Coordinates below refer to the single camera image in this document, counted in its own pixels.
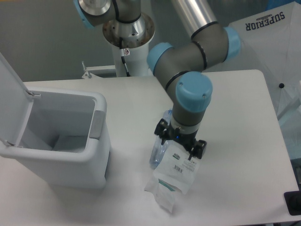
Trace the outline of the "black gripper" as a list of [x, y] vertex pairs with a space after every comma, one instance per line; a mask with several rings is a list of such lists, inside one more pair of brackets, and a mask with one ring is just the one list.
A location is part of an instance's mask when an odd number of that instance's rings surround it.
[[163, 118], [158, 122], [154, 134], [159, 136], [161, 144], [164, 144], [167, 140], [173, 140], [184, 147], [189, 152], [188, 160], [190, 161], [193, 157], [202, 159], [207, 142], [204, 140], [196, 140], [196, 134], [198, 130], [193, 133], [183, 134], [178, 129], [173, 129], [166, 120]]

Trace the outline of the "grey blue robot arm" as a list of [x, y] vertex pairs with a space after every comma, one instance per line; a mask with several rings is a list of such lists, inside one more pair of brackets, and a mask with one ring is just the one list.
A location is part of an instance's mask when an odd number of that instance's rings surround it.
[[213, 86], [202, 72], [238, 55], [238, 33], [222, 27], [205, 0], [174, 0], [177, 14], [190, 37], [181, 48], [160, 43], [149, 48], [155, 28], [139, 0], [76, 0], [75, 8], [88, 28], [103, 27], [111, 45], [118, 77], [152, 73], [173, 102], [170, 122], [160, 120], [155, 135], [173, 140], [201, 158], [206, 142], [196, 134], [210, 104]]

